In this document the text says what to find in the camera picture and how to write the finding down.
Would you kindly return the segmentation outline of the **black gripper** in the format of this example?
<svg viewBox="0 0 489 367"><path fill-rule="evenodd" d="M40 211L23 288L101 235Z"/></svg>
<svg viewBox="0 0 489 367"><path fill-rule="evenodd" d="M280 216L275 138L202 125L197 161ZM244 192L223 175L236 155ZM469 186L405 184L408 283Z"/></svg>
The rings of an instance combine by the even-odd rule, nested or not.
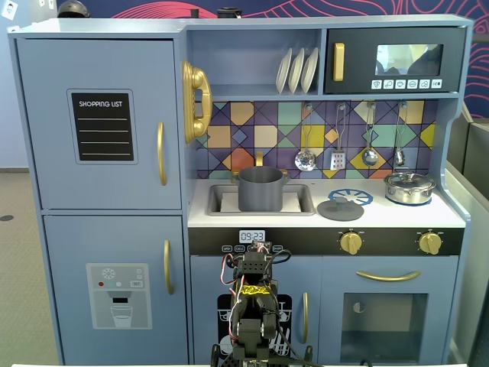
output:
<svg viewBox="0 0 489 367"><path fill-rule="evenodd" d="M244 277L246 284L260 284L272 278L272 255L266 252L245 252L235 260L235 278Z"/></svg>

